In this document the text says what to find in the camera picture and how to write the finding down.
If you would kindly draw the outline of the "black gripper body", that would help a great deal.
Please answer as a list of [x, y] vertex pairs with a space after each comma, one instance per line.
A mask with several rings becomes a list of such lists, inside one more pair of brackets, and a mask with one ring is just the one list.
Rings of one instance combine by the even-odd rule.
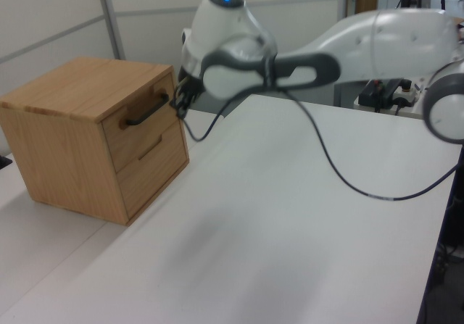
[[204, 85], [201, 78], [191, 75], [184, 67], [180, 67], [178, 71], [178, 87], [180, 91], [203, 91]]

